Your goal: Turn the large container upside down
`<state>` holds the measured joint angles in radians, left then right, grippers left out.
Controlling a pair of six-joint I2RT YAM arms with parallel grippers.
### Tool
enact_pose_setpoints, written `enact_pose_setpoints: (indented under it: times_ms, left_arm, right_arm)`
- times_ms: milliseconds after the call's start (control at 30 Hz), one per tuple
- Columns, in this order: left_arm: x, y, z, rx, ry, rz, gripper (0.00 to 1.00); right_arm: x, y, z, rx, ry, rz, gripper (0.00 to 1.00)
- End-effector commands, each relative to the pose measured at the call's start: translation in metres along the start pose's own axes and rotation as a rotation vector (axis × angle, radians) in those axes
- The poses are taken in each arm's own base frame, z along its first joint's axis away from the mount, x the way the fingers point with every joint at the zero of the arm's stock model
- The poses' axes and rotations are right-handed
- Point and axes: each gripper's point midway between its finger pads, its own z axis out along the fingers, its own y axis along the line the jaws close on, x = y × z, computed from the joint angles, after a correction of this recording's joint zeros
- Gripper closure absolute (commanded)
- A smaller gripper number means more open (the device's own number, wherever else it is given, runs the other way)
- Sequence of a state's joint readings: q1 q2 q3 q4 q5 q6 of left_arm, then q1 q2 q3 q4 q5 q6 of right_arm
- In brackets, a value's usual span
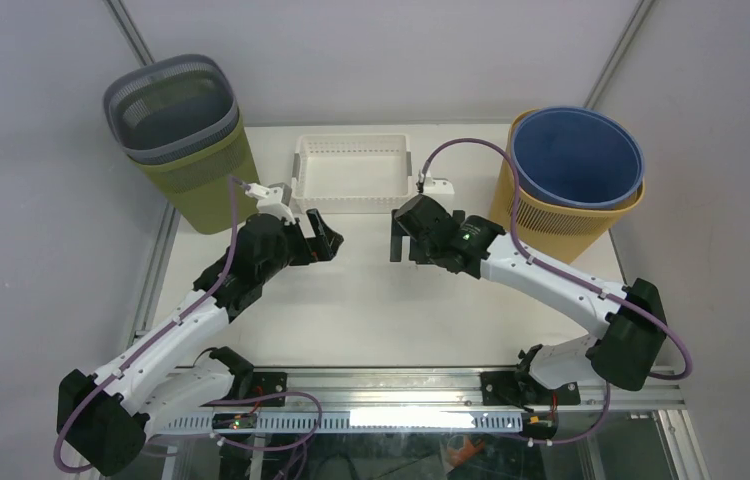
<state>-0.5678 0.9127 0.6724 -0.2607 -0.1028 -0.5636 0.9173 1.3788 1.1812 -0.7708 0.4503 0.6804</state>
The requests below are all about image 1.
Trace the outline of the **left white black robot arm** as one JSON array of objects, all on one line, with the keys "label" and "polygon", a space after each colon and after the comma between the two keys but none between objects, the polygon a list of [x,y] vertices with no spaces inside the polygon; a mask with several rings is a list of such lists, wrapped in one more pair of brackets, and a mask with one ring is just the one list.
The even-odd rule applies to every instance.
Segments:
[{"label": "left white black robot arm", "polygon": [[54,459],[69,444],[87,469],[111,476],[140,454],[170,421],[195,407],[222,400],[245,403],[252,392],[253,364],[229,347],[214,347],[190,370],[172,370],[192,349],[229,326],[259,300],[264,285],[282,269],[334,259],[344,242],[319,211],[306,216],[313,236],[299,220],[259,213],[235,223],[231,243],[194,281],[170,317],[128,350],[91,374],[75,369],[60,382],[58,441]]}]

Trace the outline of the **blue plastic bucket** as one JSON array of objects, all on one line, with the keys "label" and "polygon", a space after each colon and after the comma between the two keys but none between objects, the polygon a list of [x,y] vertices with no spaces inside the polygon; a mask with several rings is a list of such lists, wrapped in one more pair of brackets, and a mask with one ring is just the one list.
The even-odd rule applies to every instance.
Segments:
[{"label": "blue plastic bucket", "polygon": [[611,210],[643,183],[645,162],[634,137],[615,120],[579,107],[527,114],[510,134],[521,188],[548,204]]}]

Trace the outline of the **white perforated plastic tray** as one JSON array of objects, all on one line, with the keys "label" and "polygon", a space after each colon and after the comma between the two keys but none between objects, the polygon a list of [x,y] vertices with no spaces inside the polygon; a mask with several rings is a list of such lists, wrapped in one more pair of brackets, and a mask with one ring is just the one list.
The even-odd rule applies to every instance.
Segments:
[{"label": "white perforated plastic tray", "polygon": [[386,214],[416,193],[405,134],[315,134],[298,139],[291,198],[302,210]]}]

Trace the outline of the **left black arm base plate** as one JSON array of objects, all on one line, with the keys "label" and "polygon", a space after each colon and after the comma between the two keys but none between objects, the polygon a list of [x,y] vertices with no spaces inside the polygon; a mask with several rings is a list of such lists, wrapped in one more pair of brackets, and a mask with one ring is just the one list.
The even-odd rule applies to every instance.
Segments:
[{"label": "left black arm base plate", "polygon": [[228,400],[244,400],[287,391],[288,374],[283,371],[256,371],[236,377]]}]

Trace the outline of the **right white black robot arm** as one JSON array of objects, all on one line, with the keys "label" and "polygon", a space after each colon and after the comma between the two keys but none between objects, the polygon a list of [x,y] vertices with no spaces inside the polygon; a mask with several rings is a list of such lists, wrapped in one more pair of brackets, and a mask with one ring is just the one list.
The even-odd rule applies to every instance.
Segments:
[{"label": "right white black robot arm", "polygon": [[520,352],[512,378],[492,388],[501,402],[530,409],[584,380],[626,391],[643,388],[666,339],[654,285],[599,283],[541,252],[517,248],[501,225],[477,215],[460,220],[426,195],[413,197],[392,216],[417,261],[513,288],[585,330],[574,340]]}]

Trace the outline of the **yellow slatted waste bin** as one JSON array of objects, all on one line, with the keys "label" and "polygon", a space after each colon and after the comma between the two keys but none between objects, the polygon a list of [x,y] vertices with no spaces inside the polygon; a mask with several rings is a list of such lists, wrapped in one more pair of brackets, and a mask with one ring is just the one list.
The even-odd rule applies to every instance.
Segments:
[{"label": "yellow slatted waste bin", "polygon": [[[516,123],[532,109],[518,115],[512,122],[510,134]],[[503,162],[499,170],[489,214],[493,221],[504,227],[510,225],[510,218],[517,218],[517,232],[520,239],[542,252],[565,263],[574,261],[601,235],[633,210],[645,194],[645,179],[639,189],[611,210],[590,210],[552,205],[540,201],[526,193],[520,185],[519,175],[514,177],[508,163]]]}]

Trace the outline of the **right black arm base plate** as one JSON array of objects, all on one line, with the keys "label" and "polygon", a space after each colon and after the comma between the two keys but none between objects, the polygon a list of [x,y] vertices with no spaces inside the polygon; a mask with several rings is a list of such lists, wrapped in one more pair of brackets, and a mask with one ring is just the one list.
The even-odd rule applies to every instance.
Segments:
[{"label": "right black arm base plate", "polygon": [[551,407],[575,406],[581,403],[578,386],[568,383],[555,390],[540,385],[525,372],[498,370],[479,374],[484,406]]}]

